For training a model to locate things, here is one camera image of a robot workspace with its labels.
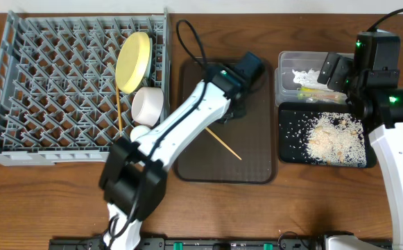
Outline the white tissue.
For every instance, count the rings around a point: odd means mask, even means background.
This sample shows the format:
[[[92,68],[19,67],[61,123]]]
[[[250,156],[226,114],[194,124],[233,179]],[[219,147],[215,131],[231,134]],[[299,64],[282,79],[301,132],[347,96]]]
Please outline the white tissue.
[[[319,71],[314,71],[310,69],[306,71],[296,71],[292,69],[294,74],[293,82],[300,84],[304,88],[315,89],[315,90],[328,90],[327,86],[318,82],[318,77],[320,75]]]

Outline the green orange snack wrapper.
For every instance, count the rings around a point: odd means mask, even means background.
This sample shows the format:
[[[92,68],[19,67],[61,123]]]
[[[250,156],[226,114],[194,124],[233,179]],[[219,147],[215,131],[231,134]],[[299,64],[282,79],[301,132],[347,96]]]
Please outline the green orange snack wrapper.
[[[345,103],[346,95],[340,92],[331,92],[325,90],[316,90],[307,87],[301,87],[298,90],[297,97],[307,103]]]

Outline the wooden chopstick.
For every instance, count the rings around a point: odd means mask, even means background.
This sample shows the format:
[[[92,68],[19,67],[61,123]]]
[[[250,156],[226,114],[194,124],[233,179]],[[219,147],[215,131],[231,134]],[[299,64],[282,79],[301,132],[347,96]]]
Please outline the wooden chopstick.
[[[120,102],[120,94],[119,87],[115,84],[116,87],[116,101],[117,101],[117,118],[118,118],[118,127],[119,127],[119,137],[122,138],[123,125],[122,125],[122,116],[121,116],[121,102]]]
[[[222,139],[217,136],[212,130],[209,128],[205,128],[205,130],[215,139],[217,140],[223,147],[225,147],[230,153],[232,153],[235,157],[237,157],[239,160],[242,160],[242,158],[235,152],[233,151]]]

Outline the white round bowl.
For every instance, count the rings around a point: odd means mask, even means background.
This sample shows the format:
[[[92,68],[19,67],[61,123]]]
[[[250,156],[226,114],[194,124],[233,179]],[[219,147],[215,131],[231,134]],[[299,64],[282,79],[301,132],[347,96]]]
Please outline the white round bowl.
[[[132,102],[132,118],[141,125],[152,127],[160,118],[163,105],[164,93],[160,88],[142,87]]]

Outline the white cup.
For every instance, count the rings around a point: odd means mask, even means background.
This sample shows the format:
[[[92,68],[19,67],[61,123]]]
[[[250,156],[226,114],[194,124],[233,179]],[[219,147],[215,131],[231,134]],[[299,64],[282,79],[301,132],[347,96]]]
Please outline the white cup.
[[[130,140],[132,142],[134,142],[135,140],[137,140],[138,138],[140,138],[143,135],[146,135],[150,131],[151,131],[151,129],[145,125],[136,126],[130,132]]]

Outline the yellow round plate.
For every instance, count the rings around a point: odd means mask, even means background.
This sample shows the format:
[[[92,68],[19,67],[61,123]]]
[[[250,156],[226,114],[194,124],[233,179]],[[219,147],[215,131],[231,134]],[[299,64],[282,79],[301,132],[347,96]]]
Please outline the yellow round plate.
[[[115,81],[119,89],[130,94],[144,78],[149,56],[149,36],[134,32],[122,44],[115,68]]]

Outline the light blue bowl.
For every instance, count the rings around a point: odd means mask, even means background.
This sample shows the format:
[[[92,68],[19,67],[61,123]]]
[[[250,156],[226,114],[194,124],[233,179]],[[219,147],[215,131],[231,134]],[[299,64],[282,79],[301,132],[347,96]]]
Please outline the light blue bowl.
[[[152,65],[152,57],[153,57],[153,39],[149,38],[149,56],[148,56],[148,64],[146,67],[146,71],[144,73],[144,78],[149,78],[151,74],[151,65]]]

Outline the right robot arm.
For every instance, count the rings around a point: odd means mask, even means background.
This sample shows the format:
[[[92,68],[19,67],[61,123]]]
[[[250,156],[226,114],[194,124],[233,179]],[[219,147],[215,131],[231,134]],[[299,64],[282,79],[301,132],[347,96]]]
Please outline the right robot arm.
[[[358,34],[354,57],[328,53],[318,83],[346,95],[381,167],[393,223],[393,249],[403,249],[403,88],[398,86],[400,37]]]

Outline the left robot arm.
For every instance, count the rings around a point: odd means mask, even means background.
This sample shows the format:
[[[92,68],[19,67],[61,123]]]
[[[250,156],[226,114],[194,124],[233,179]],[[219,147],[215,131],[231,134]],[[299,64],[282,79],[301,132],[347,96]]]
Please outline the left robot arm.
[[[166,194],[170,167],[210,124],[242,106],[264,73],[263,61],[246,53],[236,64],[210,64],[194,91],[173,113],[135,141],[118,139],[111,147],[99,187],[108,205],[107,249],[134,249],[142,222]]]

